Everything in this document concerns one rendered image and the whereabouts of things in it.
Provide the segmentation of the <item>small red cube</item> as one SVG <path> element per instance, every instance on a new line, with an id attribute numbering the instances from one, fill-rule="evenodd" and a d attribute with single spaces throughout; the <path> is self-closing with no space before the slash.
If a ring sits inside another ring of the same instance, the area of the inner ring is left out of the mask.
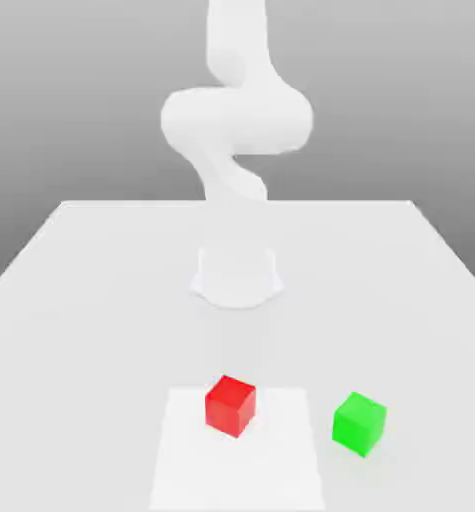
<path id="1" fill-rule="evenodd" d="M 256 414 L 257 389 L 223 375 L 205 395 L 205 423 L 238 438 Z"/>

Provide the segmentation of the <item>small green cube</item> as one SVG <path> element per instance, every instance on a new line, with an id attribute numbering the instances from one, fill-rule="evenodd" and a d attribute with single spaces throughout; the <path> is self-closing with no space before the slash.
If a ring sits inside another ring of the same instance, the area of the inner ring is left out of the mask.
<path id="1" fill-rule="evenodd" d="M 381 439 L 387 408 L 357 392 L 352 392 L 335 410 L 332 440 L 366 457 Z"/>

